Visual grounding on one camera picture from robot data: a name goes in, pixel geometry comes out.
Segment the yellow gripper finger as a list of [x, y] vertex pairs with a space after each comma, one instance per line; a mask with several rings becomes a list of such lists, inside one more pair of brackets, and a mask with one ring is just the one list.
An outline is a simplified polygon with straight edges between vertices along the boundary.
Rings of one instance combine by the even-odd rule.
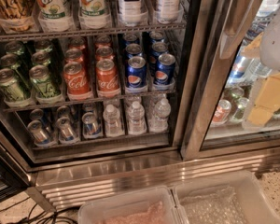
[[280, 108], [280, 72], [258, 78], [250, 92], [246, 121], [263, 127]]
[[260, 33], [250, 44], [244, 47], [241, 51], [241, 55], [248, 59], [258, 58], [262, 36], [263, 33]]

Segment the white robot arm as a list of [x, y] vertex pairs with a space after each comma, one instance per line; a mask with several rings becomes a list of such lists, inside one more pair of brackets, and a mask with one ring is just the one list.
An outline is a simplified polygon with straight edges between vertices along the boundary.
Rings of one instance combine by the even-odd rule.
[[280, 8], [264, 32], [244, 48], [242, 54], [247, 58], [259, 58], [273, 70], [268, 77], [255, 81], [244, 112], [242, 127], [259, 130], [280, 108]]

